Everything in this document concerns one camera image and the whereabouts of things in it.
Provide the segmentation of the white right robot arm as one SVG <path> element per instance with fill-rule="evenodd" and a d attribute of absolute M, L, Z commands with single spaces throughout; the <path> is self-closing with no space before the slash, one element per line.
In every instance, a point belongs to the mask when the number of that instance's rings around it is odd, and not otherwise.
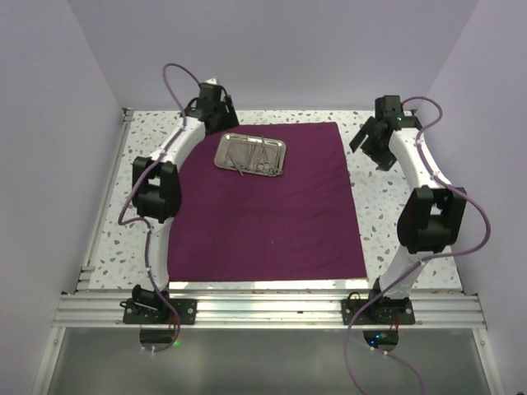
<path fill-rule="evenodd" d="M 366 312 L 371 320 L 385 323 L 396 313 L 393 300 L 408 298 L 422 272 L 424 258 L 443 253 L 458 238 L 466 201 L 445 187 L 441 173 L 425 143 L 422 124 L 403 109 L 398 95 L 375 100 L 375 114 L 349 143 L 362 151 L 381 171 L 399 164 L 409 198 L 397 222 L 398 250 L 385 273 L 375 281 L 382 294 L 371 298 Z"/>

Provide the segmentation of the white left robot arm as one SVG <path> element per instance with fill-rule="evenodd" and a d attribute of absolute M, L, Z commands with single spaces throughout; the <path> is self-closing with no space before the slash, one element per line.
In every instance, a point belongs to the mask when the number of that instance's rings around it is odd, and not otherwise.
<path fill-rule="evenodd" d="M 182 164 L 206 136 L 239 125 L 232 99 L 216 78 L 198 87 L 198 96 L 187 104 L 174 131 L 149 156 L 138 156 L 133 162 L 132 204 L 137 215 L 149 223 L 147 279 L 140 281 L 141 287 L 148 290 L 163 290 L 170 282 L 169 236 L 182 203 Z"/>

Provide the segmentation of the purple cloth wrap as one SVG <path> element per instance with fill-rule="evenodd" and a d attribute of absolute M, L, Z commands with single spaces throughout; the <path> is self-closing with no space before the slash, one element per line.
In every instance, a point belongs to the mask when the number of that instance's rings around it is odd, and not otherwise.
<path fill-rule="evenodd" d="M 285 142 L 278 177 L 215 166 L 220 142 L 200 142 L 180 171 L 170 229 L 172 281 L 363 278 L 366 265 L 343 141 L 335 123 L 244 125 Z"/>

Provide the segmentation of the steel tweezers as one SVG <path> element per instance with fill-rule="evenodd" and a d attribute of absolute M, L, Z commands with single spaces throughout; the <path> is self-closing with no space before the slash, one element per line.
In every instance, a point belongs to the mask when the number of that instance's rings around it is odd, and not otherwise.
<path fill-rule="evenodd" d="M 241 167 L 241 164 L 240 164 L 239 158 L 238 158 L 238 156 L 237 156 L 236 153 L 235 153 L 235 150 L 234 150 L 234 149 L 231 149 L 231 148 L 228 148 L 228 149 L 227 149 L 226 156 L 227 156 L 228 159 L 231 161 L 232 166 L 236 169 L 236 171 L 237 171 L 241 176 L 244 176 L 244 172 L 243 172 L 243 170 L 242 170 L 242 167 Z"/>

